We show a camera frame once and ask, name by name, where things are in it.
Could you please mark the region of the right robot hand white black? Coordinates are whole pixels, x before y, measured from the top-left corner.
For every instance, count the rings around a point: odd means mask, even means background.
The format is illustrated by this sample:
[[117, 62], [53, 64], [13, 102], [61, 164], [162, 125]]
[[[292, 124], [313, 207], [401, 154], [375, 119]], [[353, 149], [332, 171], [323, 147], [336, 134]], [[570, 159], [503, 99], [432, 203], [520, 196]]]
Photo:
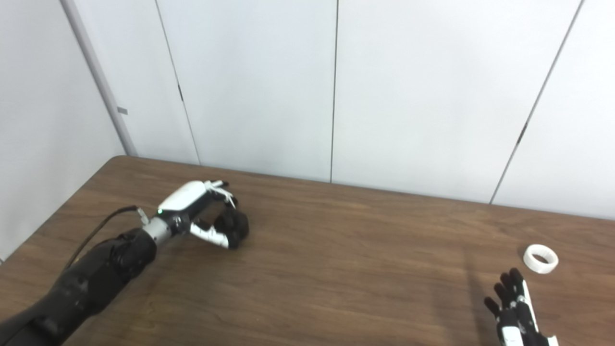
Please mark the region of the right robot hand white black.
[[496, 332], [502, 346], [558, 346], [555, 335], [544, 336], [538, 328], [529, 287], [518, 269], [502, 273], [494, 285], [499, 297], [491, 297], [484, 304], [496, 321]]

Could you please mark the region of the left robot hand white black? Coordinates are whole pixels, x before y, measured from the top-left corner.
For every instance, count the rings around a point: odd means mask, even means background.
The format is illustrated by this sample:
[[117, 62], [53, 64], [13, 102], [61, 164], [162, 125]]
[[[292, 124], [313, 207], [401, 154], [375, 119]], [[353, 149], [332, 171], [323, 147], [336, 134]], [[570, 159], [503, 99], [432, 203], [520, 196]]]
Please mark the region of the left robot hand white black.
[[237, 199], [225, 189], [228, 182], [223, 180], [193, 180], [175, 190], [158, 206], [156, 219], [166, 223], [171, 237], [191, 233], [214, 245], [236, 249], [240, 236], [232, 231], [224, 232], [221, 226], [201, 223], [198, 215], [212, 203], [221, 201], [226, 208], [236, 210]]

